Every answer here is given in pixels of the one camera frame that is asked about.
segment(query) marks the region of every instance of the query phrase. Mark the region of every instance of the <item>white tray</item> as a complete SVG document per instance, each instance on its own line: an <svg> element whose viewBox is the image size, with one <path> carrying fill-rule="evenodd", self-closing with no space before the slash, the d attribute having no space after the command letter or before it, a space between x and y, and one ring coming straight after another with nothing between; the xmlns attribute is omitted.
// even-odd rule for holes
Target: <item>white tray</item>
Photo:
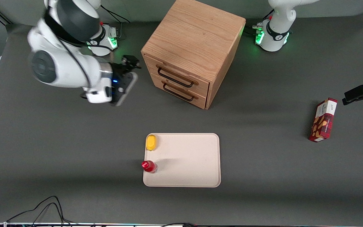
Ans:
<svg viewBox="0 0 363 227"><path fill-rule="evenodd" d="M214 133L151 133L155 150L145 148L145 160L157 164L144 171L148 187L218 187L221 183L219 137Z"/></svg>

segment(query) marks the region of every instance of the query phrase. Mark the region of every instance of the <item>gray table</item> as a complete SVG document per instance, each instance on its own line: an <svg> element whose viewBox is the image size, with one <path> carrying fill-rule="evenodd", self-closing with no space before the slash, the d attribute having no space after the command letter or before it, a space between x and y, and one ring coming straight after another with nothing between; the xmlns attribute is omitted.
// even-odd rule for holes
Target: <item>gray table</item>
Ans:
<svg viewBox="0 0 363 227"><path fill-rule="evenodd" d="M124 25L117 59L142 59L156 26ZM0 62L0 221L55 194L78 222L363 226L363 102L340 102L331 138L307 140L317 103L363 84L363 15L298 19L278 53L243 37L207 111L155 88L146 68L119 108L39 83L28 30L12 30ZM151 132L218 134L221 185L146 187Z"/></svg>

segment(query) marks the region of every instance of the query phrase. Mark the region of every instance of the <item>white wall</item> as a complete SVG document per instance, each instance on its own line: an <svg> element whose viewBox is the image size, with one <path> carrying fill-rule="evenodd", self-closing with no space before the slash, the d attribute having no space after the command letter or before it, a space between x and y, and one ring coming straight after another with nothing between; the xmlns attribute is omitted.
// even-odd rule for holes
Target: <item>white wall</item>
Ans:
<svg viewBox="0 0 363 227"><path fill-rule="evenodd" d="M175 0L102 0L102 5L131 21L159 21ZM199 0L245 18L260 18L271 8L267 0ZM14 23L35 25L43 14L43 0L0 0L0 11ZM337 17L363 13L363 0L321 0L296 8L298 17ZM113 18L101 8L104 22Z"/></svg>

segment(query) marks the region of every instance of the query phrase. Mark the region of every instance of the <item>drawer handle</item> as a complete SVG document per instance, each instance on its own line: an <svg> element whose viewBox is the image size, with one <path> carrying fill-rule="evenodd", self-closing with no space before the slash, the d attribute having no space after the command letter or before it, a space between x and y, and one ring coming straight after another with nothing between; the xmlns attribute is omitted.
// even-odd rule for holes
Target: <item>drawer handle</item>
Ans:
<svg viewBox="0 0 363 227"><path fill-rule="evenodd" d="M162 70L162 68L161 68L161 67L159 67L159 68L158 68L158 74L159 74L160 76L163 76L164 78L169 79L169 80L171 80L171 81L175 82L176 84L182 85L182 86L184 86L184 87L186 87L186 88L191 88L191 87L194 85L194 82L193 82L193 81L190 83L190 85L188 85L188 84L184 84L184 83L182 83L182 82L180 82L180 81L177 81L177 80L175 80L175 79L173 79L173 78L171 78L171 77L169 77L169 76L166 76L165 74L161 73L161 72L160 72L161 70Z"/></svg>
<svg viewBox="0 0 363 227"><path fill-rule="evenodd" d="M179 97L180 99L184 99L184 100L186 100L187 102L191 102L191 101L193 101L194 96L192 96L192 97L191 97L191 99L188 99L188 98L186 98L186 97L183 97L183 96L181 96L181 95L177 94L176 92L173 92L173 91L171 91L171 90L167 89L167 88L166 88L166 85L167 85L166 83L163 83L163 89L164 89L165 91L167 91L167 92L171 93L172 95L175 95L175 96Z"/></svg>

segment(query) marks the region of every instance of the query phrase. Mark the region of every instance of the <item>red bottle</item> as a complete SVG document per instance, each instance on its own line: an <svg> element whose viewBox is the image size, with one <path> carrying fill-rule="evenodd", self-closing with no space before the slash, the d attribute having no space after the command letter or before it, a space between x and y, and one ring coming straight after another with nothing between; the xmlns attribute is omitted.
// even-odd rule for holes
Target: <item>red bottle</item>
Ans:
<svg viewBox="0 0 363 227"><path fill-rule="evenodd" d="M153 161L143 161L142 167L144 168L144 171L154 173L158 169L158 166Z"/></svg>

